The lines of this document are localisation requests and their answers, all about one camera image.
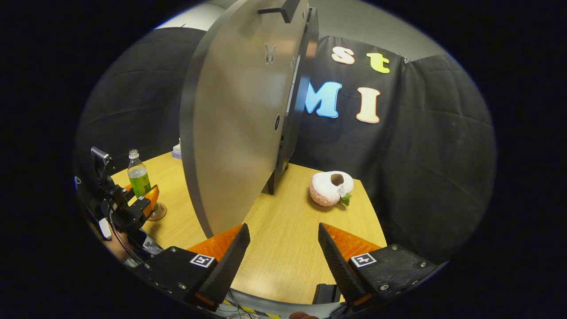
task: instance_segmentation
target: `butterfly logo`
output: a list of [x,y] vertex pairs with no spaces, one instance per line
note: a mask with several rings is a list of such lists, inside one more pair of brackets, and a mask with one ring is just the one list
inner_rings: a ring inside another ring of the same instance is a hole
[[276,46],[270,49],[268,43],[264,43],[264,48],[266,49],[266,64],[274,64],[274,57],[276,55]]

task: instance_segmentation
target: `wire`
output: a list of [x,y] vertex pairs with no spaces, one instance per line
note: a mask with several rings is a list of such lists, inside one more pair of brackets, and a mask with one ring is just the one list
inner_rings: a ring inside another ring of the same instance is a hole
[[138,255],[136,255],[136,253],[135,253],[134,251],[132,251],[132,253],[130,253],[130,251],[126,248],[126,246],[125,246],[124,243],[122,242],[122,239],[120,238],[120,236],[118,236],[118,235],[116,234],[116,228],[115,228],[115,226],[114,226],[114,221],[112,220],[112,214],[114,213],[114,209],[111,209],[111,207],[110,207],[110,205],[109,205],[109,206],[108,206],[108,210],[109,210],[108,216],[109,216],[109,218],[110,218],[110,226],[111,226],[111,228],[112,228],[112,232],[114,233],[114,236],[116,237],[116,239],[118,240],[118,242],[120,243],[120,245],[122,246],[122,248],[124,248],[124,250],[128,253],[128,255],[130,255],[130,257],[131,257],[134,261],[136,261],[136,263],[137,263],[138,265],[143,264],[143,263],[144,263],[143,260],[142,260],[140,257],[138,257]]
[[154,253],[152,253],[151,251],[145,249],[143,245],[138,244],[138,243],[136,242],[136,240],[134,239],[134,237],[130,237],[130,239],[131,239],[131,240],[134,242],[134,244],[136,244],[136,246],[138,246],[141,250],[147,252],[147,253],[150,254],[152,257],[156,256],[156,254],[154,254]]
[[[232,298],[232,300],[234,301],[234,303],[236,304],[236,307],[239,309],[239,311],[238,311],[238,316],[239,316],[240,318],[242,318],[242,315],[240,314],[240,309],[241,309],[242,307],[241,307],[240,305],[238,305],[238,303],[236,302],[236,299],[234,298],[234,295],[232,294],[232,291],[230,291],[230,288],[229,288],[229,295],[230,295],[230,297]],[[242,311],[246,312],[246,314],[248,315],[248,318],[252,319],[252,316],[251,316],[250,312],[247,312],[246,310],[244,310],[244,308],[242,308]]]
[[221,309],[221,307],[217,307],[217,311],[219,311],[219,310],[222,311],[222,312],[237,312],[238,311],[238,310],[223,310],[223,309]]

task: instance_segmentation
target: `black fabric backdrop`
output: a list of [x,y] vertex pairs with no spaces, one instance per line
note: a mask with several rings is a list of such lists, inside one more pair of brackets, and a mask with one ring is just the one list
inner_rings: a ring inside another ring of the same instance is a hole
[[[334,61],[333,47],[351,49],[355,63]],[[373,52],[389,59],[389,73],[370,66],[366,54]],[[474,231],[493,188],[494,131],[474,82],[448,55],[405,64],[395,53],[335,36],[319,41],[315,61],[315,91],[328,81],[342,84],[338,117],[305,111],[290,162],[360,179],[389,244],[448,260]],[[380,91],[379,123],[356,119],[359,87]]]
[[[204,34],[153,30],[103,74],[77,132],[75,171],[85,182],[94,177],[93,145],[108,152],[120,171],[129,149],[146,160],[177,144],[185,71]],[[355,63],[332,60],[335,46],[351,49]],[[389,59],[389,73],[372,69],[366,54],[373,52]],[[494,177],[493,128],[472,80],[447,55],[405,64],[387,50],[328,36],[319,41],[311,83],[319,90],[328,81],[342,84],[339,115],[304,111],[290,162],[360,179],[388,243],[434,262],[449,259],[482,217]],[[379,123],[356,119],[359,87],[380,91]]]
[[101,76],[77,131],[75,172],[84,182],[94,178],[92,146],[110,154],[120,171],[128,167],[128,150],[138,149],[144,161],[179,143],[181,89],[204,34],[192,28],[152,30]]

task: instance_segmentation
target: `orange object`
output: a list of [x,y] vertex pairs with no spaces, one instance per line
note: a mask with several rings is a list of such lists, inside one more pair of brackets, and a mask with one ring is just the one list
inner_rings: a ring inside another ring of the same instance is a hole
[[342,229],[327,225],[325,223],[322,224],[331,236],[331,239],[333,239],[335,246],[337,246],[342,257],[347,263],[349,262],[349,259],[351,257],[366,254],[382,248],[369,242],[368,240],[364,240],[351,233],[345,232]]
[[214,305],[214,302],[210,301],[209,298],[203,296],[203,294],[200,293],[200,292],[196,292],[195,297],[197,297],[197,299],[201,300],[203,303],[205,303],[207,305],[210,305],[210,306]]
[[150,217],[151,213],[154,211],[155,203],[158,202],[158,196],[159,196],[159,188],[157,185],[152,187],[150,191],[143,196],[144,198],[150,200],[150,204],[143,210],[143,214],[146,216],[146,218]]
[[206,256],[214,257],[217,262],[221,262],[222,257],[225,255],[226,251],[229,249],[236,235],[240,232],[244,224],[238,225],[231,228],[223,233],[220,233],[214,237],[207,239],[206,241],[200,242],[195,246],[187,249],[196,254],[202,254]]
[[367,302],[368,300],[370,300],[370,298],[372,298],[372,294],[367,293],[364,296],[360,297],[359,299],[355,300],[353,302],[353,305],[355,306],[359,306],[362,305],[363,303]]

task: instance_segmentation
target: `blue letter m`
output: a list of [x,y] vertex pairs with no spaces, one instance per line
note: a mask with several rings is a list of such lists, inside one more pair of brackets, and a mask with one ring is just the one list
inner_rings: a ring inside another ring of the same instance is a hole
[[312,113],[315,107],[321,102],[321,106],[315,113],[319,116],[338,117],[337,112],[337,94],[342,88],[342,84],[338,82],[325,82],[315,93],[313,86],[309,83],[307,89],[307,97],[305,98],[305,109],[307,113]]

